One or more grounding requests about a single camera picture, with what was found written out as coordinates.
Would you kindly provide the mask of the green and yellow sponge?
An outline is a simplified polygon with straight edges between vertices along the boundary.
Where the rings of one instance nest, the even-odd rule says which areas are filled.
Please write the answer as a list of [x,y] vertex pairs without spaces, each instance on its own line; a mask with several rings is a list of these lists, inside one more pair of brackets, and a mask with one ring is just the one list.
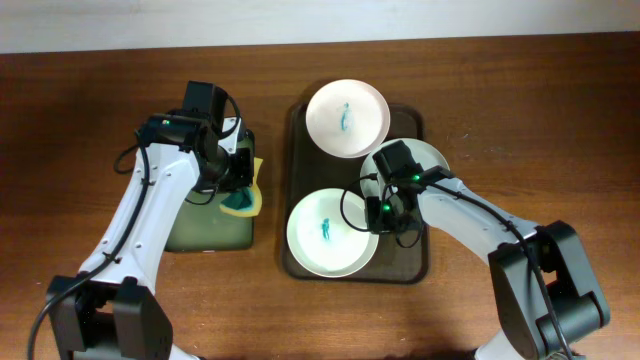
[[254,159],[251,185],[230,193],[219,205],[222,213],[238,218],[252,218],[260,213],[263,198],[257,178],[262,164],[263,160],[261,158]]

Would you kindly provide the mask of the pale green plate with stain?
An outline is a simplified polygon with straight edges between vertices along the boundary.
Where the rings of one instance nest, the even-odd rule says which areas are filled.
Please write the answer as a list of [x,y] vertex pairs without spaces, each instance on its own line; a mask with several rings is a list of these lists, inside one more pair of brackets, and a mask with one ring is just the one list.
[[432,145],[413,138],[399,138],[383,142],[376,147],[370,154],[368,154],[361,166],[360,177],[375,173],[377,178],[375,180],[365,179],[360,182],[360,190],[364,197],[376,196],[379,197],[382,189],[384,188],[384,180],[378,174],[377,166],[374,163],[373,155],[382,150],[388,145],[395,143],[404,143],[408,146],[412,158],[416,163],[422,166],[424,170],[440,165],[443,168],[449,170],[449,164],[444,156]]

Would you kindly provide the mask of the white plate with stain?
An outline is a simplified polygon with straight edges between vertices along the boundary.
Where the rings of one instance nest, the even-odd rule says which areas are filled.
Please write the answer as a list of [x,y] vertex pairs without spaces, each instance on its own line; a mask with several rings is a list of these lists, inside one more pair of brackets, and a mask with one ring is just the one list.
[[304,269],[325,278],[346,277],[364,268],[377,250],[379,236],[364,232],[365,224],[360,196],[326,188],[296,204],[287,221],[286,240]]

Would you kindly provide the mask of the pink plate with stain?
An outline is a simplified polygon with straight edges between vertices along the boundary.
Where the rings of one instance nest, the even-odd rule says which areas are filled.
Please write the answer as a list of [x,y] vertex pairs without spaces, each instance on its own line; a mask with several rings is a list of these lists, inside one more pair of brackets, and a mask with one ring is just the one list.
[[327,83],[312,96],[305,114],[312,141],[338,158],[365,156],[387,137],[390,108],[372,85],[355,79]]

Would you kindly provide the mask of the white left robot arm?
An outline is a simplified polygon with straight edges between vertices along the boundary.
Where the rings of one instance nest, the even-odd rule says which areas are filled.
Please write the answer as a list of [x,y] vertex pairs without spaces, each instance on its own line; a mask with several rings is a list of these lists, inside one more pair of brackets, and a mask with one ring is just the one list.
[[63,359],[188,359],[155,292],[164,252],[245,250],[262,199],[254,136],[240,117],[156,114],[111,223],[74,277],[56,276],[39,314]]

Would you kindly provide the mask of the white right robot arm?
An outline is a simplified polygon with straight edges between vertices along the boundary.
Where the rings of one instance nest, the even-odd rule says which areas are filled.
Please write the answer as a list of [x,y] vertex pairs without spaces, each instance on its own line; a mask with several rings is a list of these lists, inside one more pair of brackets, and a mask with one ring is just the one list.
[[361,174],[364,194],[378,198],[373,229],[395,225],[410,210],[488,264],[500,330],[474,358],[574,359],[572,344],[609,324],[609,305],[567,223],[513,216],[440,165],[368,164]]

